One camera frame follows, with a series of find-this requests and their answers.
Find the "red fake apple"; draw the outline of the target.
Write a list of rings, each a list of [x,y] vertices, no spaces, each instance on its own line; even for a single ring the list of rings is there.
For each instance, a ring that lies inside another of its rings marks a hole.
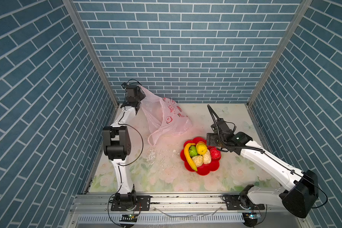
[[[215,147],[210,149],[210,154],[211,154],[211,158],[213,160],[220,160],[221,159],[221,151]]]

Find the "yellow fake lemon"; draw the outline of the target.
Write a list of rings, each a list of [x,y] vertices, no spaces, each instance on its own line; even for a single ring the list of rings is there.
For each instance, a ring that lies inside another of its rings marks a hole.
[[[195,147],[199,155],[204,155],[208,151],[208,147],[204,142],[198,142]]]

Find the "green fake fruit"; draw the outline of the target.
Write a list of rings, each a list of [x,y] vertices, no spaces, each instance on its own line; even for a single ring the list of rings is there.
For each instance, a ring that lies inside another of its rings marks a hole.
[[[199,155],[195,145],[190,146],[189,155],[191,158]]]

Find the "yellow fake banana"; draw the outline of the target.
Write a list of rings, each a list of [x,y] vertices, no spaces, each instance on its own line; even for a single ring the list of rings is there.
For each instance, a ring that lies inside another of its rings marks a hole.
[[[189,154],[189,148],[191,146],[194,146],[196,145],[195,143],[188,143],[184,146],[184,156],[186,158],[186,161],[188,162],[189,166],[195,171],[197,172],[197,166],[196,164],[194,163],[194,161],[192,160],[192,158],[190,157],[190,154]]]

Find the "pink plastic bag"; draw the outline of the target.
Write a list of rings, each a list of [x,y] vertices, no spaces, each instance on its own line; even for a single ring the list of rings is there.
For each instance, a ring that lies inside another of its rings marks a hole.
[[[178,136],[192,128],[191,119],[174,100],[159,97],[143,86],[140,88],[145,95],[140,107],[147,119],[150,145],[156,145],[163,135]]]

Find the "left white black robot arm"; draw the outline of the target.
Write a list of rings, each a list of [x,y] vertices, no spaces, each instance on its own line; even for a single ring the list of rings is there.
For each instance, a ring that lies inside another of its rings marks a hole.
[[[135,186],[129,171],[132,163],[128,158],[132,150],[129,129],[135,128],[129,122],[137,115],[145,94],[139,83],[123,83],[122,87],[125,100],[120,106],[120,113],[110,126],[102,130],[103,151],[115,169],[118,188],[110,197],[111,211],[132,211],[137,207]]]

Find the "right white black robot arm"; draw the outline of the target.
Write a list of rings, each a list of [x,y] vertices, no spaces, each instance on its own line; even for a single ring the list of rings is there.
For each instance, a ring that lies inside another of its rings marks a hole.
[[[217,133],[208,133],[207,145],[235,152],[280,183],[280,187],[274,189],[246,186],[238,197],[240,206],[249,210],[259,204],[273,205],[285,208],[298,218],[306,218],[319,198],[318,176],[311,170],[302,171],[280,160],[243,132],[228,139],[230,142],[222,143]]]

